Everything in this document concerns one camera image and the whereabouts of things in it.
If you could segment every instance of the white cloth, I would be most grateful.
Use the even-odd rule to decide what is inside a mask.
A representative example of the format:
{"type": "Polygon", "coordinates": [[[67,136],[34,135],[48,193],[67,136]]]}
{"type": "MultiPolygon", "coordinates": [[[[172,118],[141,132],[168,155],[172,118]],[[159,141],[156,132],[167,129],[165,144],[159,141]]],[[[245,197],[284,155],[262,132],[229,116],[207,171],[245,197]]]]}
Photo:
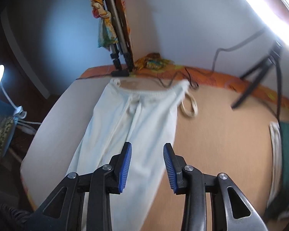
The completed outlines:
{"type": "Polygon", "coordinates": [[[163,146],[174,142],[177,106],[188,88],[189,82],[182,80],[163,91],[127,90],[119,87],[119,80],[111,80],[97,102],[67,174],[92,173],[119,154],[124,142],[132,144],[126,188],[120,195],[110,195],[113,231],[141,229],[165,171],[163,146]]]}
{"type": "Polygon", "coordinates": [[[281,133],[278,122],[270,122],[270,134],[272,142],[272,153],[273,153],[273,163],[272,163],[272,184],[270,190],[270,196],[267,200],[267,206],[271,204],[276,195],[279,193],[281,187],[281,176],[283,167],[283,155],[281,146],[281,133]]]}

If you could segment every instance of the tripod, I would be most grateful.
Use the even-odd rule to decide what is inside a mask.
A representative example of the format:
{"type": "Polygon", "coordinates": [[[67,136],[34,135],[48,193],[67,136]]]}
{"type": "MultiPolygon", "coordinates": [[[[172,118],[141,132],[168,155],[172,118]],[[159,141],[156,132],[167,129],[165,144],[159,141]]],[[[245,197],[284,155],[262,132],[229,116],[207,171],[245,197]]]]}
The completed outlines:
{"type": "Polygon", "coordinates": [[[256,70],[260,69],[259,74],[253,80],[253,82],[248,86],[248,88],[243,92],[241,97],[231,105],[232,109],[235,109],[241,105],[241,103],[249,96],[255,88],[260,84],[263,78],[267,75],[268,71],[273,67],[276,66],[276,76],[277,76],[277,113],[276,118],[279,121],[279,115],[281,111],[281,85],[282,85],[282,78],[281,78],[281,67],[279,64],[281,58],[281,49],[282,45],[276,41],[272,50],[270,51],[269,55],[262,59],[258,64],[253,66],[250,70],[248,70],[245,74],[243,74],[240,79],[244,80],[247,76],[255,72],[256,70]]]}
{"type": "Polygon", "coordinates": [[[105,0],[108,11],[111,13],[113,27],[119,41],[119,50],[123,54],[127,69],[122,70],[122,66],[119,60],[119,50],[116,44],[110,44],[112,54],[110,54],[113,64],[115,65],[116,71],[112,71],[112,76],[129,76],[134,68],[131,52],[128,48],[127,42],[124,37],[124,31],[122,26],[122,20],[116,7],[116,0],[105,0]]]}

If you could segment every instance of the metal screw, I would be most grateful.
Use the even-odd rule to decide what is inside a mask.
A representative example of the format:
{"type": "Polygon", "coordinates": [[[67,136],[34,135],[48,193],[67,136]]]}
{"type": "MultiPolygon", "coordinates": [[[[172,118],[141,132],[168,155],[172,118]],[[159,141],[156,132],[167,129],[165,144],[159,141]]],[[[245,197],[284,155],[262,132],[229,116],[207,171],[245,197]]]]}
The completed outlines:
{"type": "Polygon", "coordinates": [[[228,175],[226,175],[225,173],[220,173],[219,174],[219,177],[222,179],[222,180],[226,180],[228,178],[228,175]]]}
{"type": "Polygon", "coordinates": [[[71,172],[71,173],[69,173],[68,175],[67,175],[67,177],[68,178],[70,178],[70,179],[74,179],[75,177],[76,177],[76,173],[75,172],[71,172]]]}
{"type": "Polygon", "coordinates": [[[109,165],[109,164],[106,164],[106,165],[104,165],[103,166],[103,170],[106,170],[106,171],[109,171],[109,170],[111,170],[113,167],[111,166],[111,165],[109,165]]]}
{"type": "Polygon", "coordinates": [[[194,167],[191,166],[191,165],[186,165],[186,166],[184,167],[184,169],[185,169],[186,171],[193,171],[193,170],[194,170],[194,167]]]}

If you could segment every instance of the orange fabric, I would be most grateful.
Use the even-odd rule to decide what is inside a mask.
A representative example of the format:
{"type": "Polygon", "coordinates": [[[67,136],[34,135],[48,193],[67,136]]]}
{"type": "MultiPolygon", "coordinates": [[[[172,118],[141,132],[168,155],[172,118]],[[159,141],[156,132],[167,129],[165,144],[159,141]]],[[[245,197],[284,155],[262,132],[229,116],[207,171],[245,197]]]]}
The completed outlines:
{"type": "Polygon", "coordinates": [[[25,185],[25,182],[24,182],[24,179],[22,178],[22,175],[20,175],[20,180],[21,180],[21,182],[22,182],[22,186],[23,186],[23,188],[24,188],[25,194],[26,194],[26,196],[27,196],[27,198],[28,198],[28,201],[29,201],[32,209],[33,209],[34,211],[37,210],[38,208],[37,208],[37,206],[34,204],[32,198],[31,198],[31,195],[29,194],[28,188],[27,188],[27,186],[25,185]]]}
{"type": "MultiPolygon", "coordinates": [[[[154,75],[161,79],[171,79],[176,73],[176,71],[178,70],[187,75],[184,68],[185,66],[168,64],[166,67],[160,70],[141,69],[137,71],[136,73],[132,73],[131,76],[145,77],[144,74],[148,74],[148,75],[154,75]]],[[[205,84],[205,85],[215,86],[219,88],[228,88],[231,90],[235,90],[238,93],[242,93],[250,84],[250,82],[242,81],[238,77],[235,77],[232,75],[222,74],[218,72],[214,72],[212,75],[203,75],[199,73],[198,71],[196,71],[196,69],[205,74],[208,74],[210,71],[206,69],[198,69],[198,68],[191,68],[191,67],[187,67],[187,68],[191,76],[193,77],[193,79],[198,84],[205,84]]],[[[115,70],[115,67],[113,65],[93,67],[93,68],[87,69],[80,76],[80,78],[89,78],[90,76],[95,76],[95,75],[110,74],[110,72],[114,70],[115,70]]],[[[177,75],[175,77],[175,80],[181,80],[182,78],[183,78],[182,76],[177,75]]],[[[264,101],[277,104],[276,91],[269,89],[265,86],[259,85],[253,91],[252,95],[264,101]]],[[[289,99],[286,98],[285,96],[282,97],[281,106],[289,110],[289,99]]]]}

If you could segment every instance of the black fabric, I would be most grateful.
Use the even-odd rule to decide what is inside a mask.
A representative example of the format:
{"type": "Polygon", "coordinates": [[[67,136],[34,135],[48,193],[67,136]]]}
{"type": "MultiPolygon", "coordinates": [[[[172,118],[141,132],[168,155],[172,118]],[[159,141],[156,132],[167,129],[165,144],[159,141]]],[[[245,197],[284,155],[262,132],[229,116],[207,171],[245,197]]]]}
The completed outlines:
{"type": "Polygon", "coordinates": [[[23,231],[31,213],[11,208],[5,204],[0,206],[0,231],[23,231]]]}

